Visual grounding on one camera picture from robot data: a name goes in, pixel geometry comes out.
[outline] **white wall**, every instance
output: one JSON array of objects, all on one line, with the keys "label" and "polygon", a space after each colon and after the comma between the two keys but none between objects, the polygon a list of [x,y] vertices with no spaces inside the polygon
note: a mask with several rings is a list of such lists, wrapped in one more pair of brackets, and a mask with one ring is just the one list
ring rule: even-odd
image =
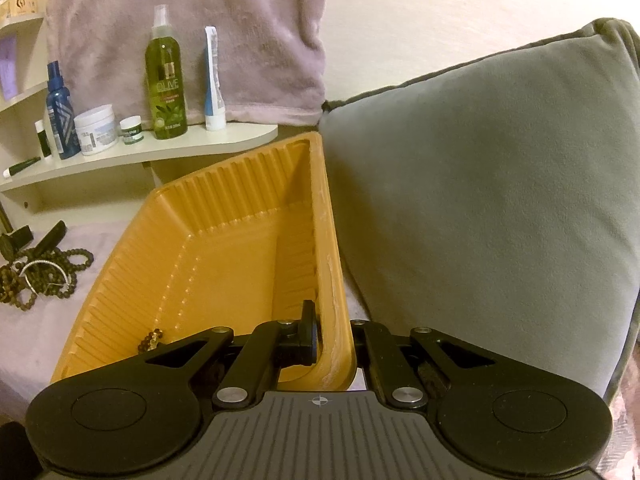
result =
[{"label": "white wall", "polygon": [[327,98],[397,84],[603,16],[640,31],[640,0],[327,0]]}]

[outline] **white lid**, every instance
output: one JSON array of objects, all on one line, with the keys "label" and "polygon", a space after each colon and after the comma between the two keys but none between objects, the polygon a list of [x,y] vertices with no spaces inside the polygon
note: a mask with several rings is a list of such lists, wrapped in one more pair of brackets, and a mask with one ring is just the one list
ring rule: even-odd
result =
[{"label": "white lid", "polygon": [[85,126],[89,126],[89,124],[94,124],[109,118],[115,120],[113,105],[98,106],[97,108],[92,108],[91,110],[76,115],[76,128],[84,128]]},{"label": "white lid", "polygon": [[205,126],[208,132],[224,130],[226,127],[226,116],[224,114],[204,116]]},{"label": "white lid", "polygon": [[166,5],[156,5],[154,16],[154,28],[155,27],[168,27],[169,23],[169,11]]},{"label": "white lid", "polygon": [[120,127],[123,130],[129,130],[130,128],[135,128],[139,124],[142,124],[142,117],[139,115],[133,115],[131,117],[127,117],[120,121]]}]

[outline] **crosshair symbol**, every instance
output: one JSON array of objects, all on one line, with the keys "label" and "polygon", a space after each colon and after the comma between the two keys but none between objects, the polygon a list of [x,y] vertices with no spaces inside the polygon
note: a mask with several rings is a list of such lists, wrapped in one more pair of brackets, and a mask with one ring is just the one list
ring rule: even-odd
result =
[{"label": "crosshair symbol", "polygon": [[320,408],[321,406],[324,406],[326,403],[331,401],[326,397],[323,397],[322,395],[318,395],[317,397],[314,397],[313,399],[311,399],[309,402],[314,403],[316,406]]}]

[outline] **orange tray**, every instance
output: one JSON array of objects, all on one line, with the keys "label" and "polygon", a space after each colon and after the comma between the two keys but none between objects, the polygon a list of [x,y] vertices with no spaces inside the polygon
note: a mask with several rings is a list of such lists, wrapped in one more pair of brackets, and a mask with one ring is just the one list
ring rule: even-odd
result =
[{"label": "orange tray", "polygon": [[316,302],[318,362],[285,390],[340,390],[355,373],[319,134],[268,144],[155,190],[98,276],[52,382],[136,355],[155,328],[172,342],[207,328],[250,333]]}]

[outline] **blue spray bottle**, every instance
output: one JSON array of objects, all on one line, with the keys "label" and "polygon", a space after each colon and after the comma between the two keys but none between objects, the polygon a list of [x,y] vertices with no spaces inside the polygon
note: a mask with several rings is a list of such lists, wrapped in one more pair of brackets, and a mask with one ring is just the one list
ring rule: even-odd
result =
[{"label": "blue spray bottle", "polygon": [[49,71],[49,94],[47,95],[47,111],[53,130],[53,138],[61,159],[80,153],[80,142],[76,134],[74,110],[69,101],[69,88],[60,75],[57,61],[47,65]]}]

